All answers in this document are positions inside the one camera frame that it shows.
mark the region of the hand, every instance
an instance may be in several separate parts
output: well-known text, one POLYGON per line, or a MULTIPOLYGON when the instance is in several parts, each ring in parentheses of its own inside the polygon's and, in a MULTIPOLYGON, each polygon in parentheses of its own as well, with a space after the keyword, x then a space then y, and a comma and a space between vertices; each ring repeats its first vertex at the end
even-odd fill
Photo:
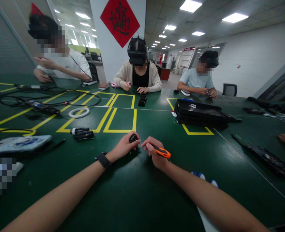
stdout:
POLYGON ((146 139, 146 141, 141 144, 141 147, 145 147, 145 150, 148 151, 149 156, 152 156, 154 166, 162 170, 165 165, 169 163, 169 161, 166 158, 157 154, 152 145, 157 146, 159 148, 164 148, 163 144, 160 141, 150 136, 146 139))
POLYGON ((123 83, 123 89, 124 89, 125 91, 128 91, 130 88, 131 88, 131 85, 130 85, 130 84, 128 84, 128 83, 126 83, 126 82, 123 83))
POLYGON ((205 87, 202 87, 202 88, 198 88, 197 93, 201 95, 206 95, 208 91, 209 91, 208 89, 206 89, 205 87))
POLYGON ((215 89, 209 90, 210 97, 217 99, 217 92, 215 89))
POLYGON ((149 92, 149 88, 148 87, 139 87, 137 89, 138 93, 147 93, 149 92))
POLYGON ((130 150, 136 150, 136 148, 139 145, 139 142, 141 142, 139 135, 132 131, 130 133, 128 133, 127 135, 124 135, 120 142, 117 144, 117 146, 112 150, 112 154, 113 154, 113 160, 112 162, 122 158, 123 156, 125 156, 127 153, 130 152, 130 150), (138 141, 129 143, 129 139, 132 136, 132 134, 137 135, 138 141))
POLYGON ((49 76, 38 73, 35 75, 40 82, 52 82, 49 76))
POLYGON ((56 62, 54 62, 53 60, 49 59, 49 58, 34 58, 35 61, 42 66, 45 69, 52 69, 52 70, 56 70, 58 68, 58 64, 56 62))

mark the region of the sleeve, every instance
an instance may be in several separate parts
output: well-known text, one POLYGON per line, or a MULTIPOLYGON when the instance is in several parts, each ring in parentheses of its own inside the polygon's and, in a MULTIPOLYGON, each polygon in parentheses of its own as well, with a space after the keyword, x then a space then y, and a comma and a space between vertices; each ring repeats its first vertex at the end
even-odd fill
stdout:
POLYGON ((179 81, 182 81, 185 85, 187 85, 189 78, 190 78, 190 72, 188 70, 186 70, 182 74, 182 76, 181 76, 179 81))
POLYGON ((151 71, 152 86, 149 87, 149 92, 161 91, 162 90, 162 82, 161 82, 161 79, 159 77, 159 74, 158 74, 158 71, 157 71, 157 67, 154 64, 151 67, 152 67, 152 71, 151 71))
POLYGON ((113 82, 117 83, 118 86, 121 88, 123 87, 123 83, 126 82, 126 67, 125 64, 122 66, 120 71, 116 74, 115 78, 113 79, 113 82))
POLYGON ((210 77, 210 79, 208 80, 207 84, 206 84, 206 88, 207 89, 212 89, 214 88, 214 85, 213 85, 213 81, 212 81, 212 78, 210 77))
POLYGON ((89 75, 93 79, 93 77, 91 75, 89 63, 87 62, 87 59, 82 54, 81 54, 80 59, 79 59, 79 66, 81 68, 81 73, 86 73, 87 75, 89 75))

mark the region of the wrist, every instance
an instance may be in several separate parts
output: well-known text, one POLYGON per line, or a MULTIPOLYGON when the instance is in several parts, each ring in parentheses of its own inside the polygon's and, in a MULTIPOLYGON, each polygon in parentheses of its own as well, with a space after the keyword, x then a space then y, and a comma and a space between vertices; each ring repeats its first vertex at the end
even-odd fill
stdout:
POLYGON ((114 163, 118 160, 116 152, 112 150, 111 152, 106 154, 106 158, 109 160, 110 163, 114 163))

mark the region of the white tape roll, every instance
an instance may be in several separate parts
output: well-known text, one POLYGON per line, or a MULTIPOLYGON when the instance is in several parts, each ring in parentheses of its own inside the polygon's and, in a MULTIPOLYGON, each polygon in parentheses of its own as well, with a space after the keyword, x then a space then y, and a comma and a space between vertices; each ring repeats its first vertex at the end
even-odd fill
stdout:
POLYGON ((89 108, 81 107, 81 108, 77 108, 77 109, 74 109, 74 110, 70 111, 68 113, 68 116, 70 116, 71 118, 82 118, 82 117, 86 116, 89 112, 90 112, 89 108), (77 111, 80 111, 80 110, 84 110, 86 112, 84 112, 83 114, 79 114, 79 115, 73 115, 74 112, 77 112, 77 111))

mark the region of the black wristwatch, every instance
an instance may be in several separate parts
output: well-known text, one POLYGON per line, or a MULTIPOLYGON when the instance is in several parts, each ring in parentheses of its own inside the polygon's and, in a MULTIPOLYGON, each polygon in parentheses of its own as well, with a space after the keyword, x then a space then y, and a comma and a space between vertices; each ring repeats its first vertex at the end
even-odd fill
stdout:
POLYGON ((105 156, 106 154, 106 152, 102 152, 95 157, 95 160, 98 160, 105 170, 111 165, 110 161, 105 156))

